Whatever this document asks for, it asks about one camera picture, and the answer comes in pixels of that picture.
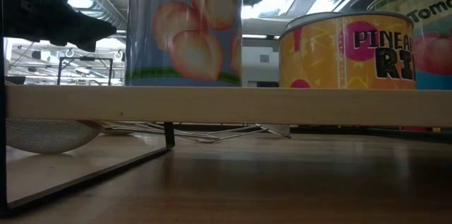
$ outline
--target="pineapple can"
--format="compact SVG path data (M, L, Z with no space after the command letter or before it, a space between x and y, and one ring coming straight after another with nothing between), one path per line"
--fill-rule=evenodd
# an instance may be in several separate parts
M412 22L389 12L323 17L280 38L280 87L414 89Z

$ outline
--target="wooden plank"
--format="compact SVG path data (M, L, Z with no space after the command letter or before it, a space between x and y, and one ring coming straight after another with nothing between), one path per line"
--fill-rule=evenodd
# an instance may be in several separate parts
M70 155L12 152L9 193L36 191L164 141L99 139ZM172 154L0 223L447 224L451 158L448 145L373 136L254 134L208 145L180 139Z
M452 91L7 86L8 117L452 126Z

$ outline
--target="tomato illustration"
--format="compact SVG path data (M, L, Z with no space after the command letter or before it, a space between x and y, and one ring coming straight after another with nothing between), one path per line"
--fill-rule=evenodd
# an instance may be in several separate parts
M436 75L452 75L452 37L431 33L414 40L415 66Z

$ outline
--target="metal rack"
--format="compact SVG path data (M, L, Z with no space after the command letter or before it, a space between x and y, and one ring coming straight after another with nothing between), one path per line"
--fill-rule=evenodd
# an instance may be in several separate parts
M0 46L3 46L2 16L0 16L0 25ZM4 82L4 79L2 57L0 81ZM247 124L452 127L452 105L449 104L452 92L448 91L90 88L83 86L77 86L77 91L74 91L72 86L5 86L4 84L0 87L0 91L0 216L3 217L24 213L99 184L170 152L175 147L172 122L176 120ZM68 93L77 95L81 104L69 103L65 100ZM39 101L28 101L30 96ZM121 101L130 96L136 97L134 103ZM104 98L105 101L93 103L90 101L93 98ZM98 110L108 110L108 112L99 113ZM166 146L32 196L8 202L6 184L6 119L8 117L162 121L165 122ZM400 137L397 133L391 132L390 135Z
M63 66L63 62L65 60L69 60L69 63ZM61 72L69 65L72 61L79 60L79 61L109 61L110 66L108 68L108 86L112 85L112 74L113 74L113 59L112 58L95 58L95 57L60 57L59 58L59 65L58 65L58 79L56 81L56 84L59 86L61 83Z

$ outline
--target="can label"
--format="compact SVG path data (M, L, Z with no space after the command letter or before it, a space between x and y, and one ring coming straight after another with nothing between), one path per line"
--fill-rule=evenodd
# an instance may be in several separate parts
M417 88L452 89L452 0L377 0L369 9L403 13L415 23Z
M412 25L387 15L343 16L282 37L284 88L413 89Z
M240 86L242 0L130 0L126 84Z

